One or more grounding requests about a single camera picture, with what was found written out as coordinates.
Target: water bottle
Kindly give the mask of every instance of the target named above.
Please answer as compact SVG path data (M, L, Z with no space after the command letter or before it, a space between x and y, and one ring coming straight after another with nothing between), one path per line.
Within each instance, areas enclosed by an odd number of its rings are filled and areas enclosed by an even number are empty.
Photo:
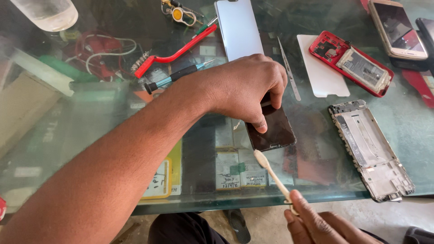
M73 26L79 14L71 0L11 0L36 26L61 31Z

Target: black pants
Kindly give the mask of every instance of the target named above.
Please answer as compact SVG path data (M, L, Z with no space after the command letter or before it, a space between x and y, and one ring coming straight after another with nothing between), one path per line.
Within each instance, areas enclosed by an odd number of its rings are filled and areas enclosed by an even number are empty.
M160 214L149 229L149 244L229 244L195 213Z

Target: glass tabletop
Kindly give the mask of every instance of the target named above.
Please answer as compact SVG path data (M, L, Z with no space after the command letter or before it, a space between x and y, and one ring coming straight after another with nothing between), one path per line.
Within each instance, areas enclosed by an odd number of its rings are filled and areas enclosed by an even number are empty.
M175 22L162 13L158 0L72 2L78 20L60 32L42 31L10 1L0 3L0 196L7 201L8 213L14 213L62 165L164 90L148 96L145 82L214 58L213 66L227 62L217 29L175 61L154 63L138 80L128 73L143 53L170 56L201 25ZM429 1L400 2L414 27L418 17L434 19ZM204 15L197 15L203 23L216 15L213 1L181 3ZM310 202L370 197L327 111L332 104L363 99L415 184L414 195L433 194L434 112L402 71L391 65L360 0L253 0L252 7L265 54L283 64L279 37L301 96L296 101L290 86L283 96L297 143L265 152L285 186L300 190ZM348 79L349 97L314 96L296 36L323 30L350 40L394 71L383 98ZM90 75L85 53L100 53L97 49L129 53L97 57L89 62ZM151 182L151 191L133 214L283 204L283 195L252 152L243 122L205 115L156 172L163 172L159 176L165 184L153 190L157 183Z

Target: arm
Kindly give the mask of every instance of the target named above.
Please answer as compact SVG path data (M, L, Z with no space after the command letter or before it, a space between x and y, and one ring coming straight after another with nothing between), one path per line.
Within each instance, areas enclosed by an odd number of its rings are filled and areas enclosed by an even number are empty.
M155 101L56 172L0 233L1 243L110 243L162 160L205 113L219 112L266 131L260 101L279 108L284 68L263 55L179 79Z

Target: floor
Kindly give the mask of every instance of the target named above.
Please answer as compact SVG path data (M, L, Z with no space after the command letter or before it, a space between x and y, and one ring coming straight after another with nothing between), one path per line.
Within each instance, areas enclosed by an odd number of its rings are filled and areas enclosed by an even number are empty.
M434 224L432 224L434 222L434 202L432 201L416 199L401 203L378 204L366 199L314 203L312 206L317 212L333 211L348 219L355 226L382 237L390 244L401 244L409 226L417 226L434 232ZM250 243L293 243L283 217L283 210L286 208L286 206L274 206L241 209L252 236ZM222 211L206 211L201 213L201 216L230 243L239 243ZM140 223L141 226L132 232L124 244L147 243L149 227L156 217L157 215L130 217L120 233L135 222Z

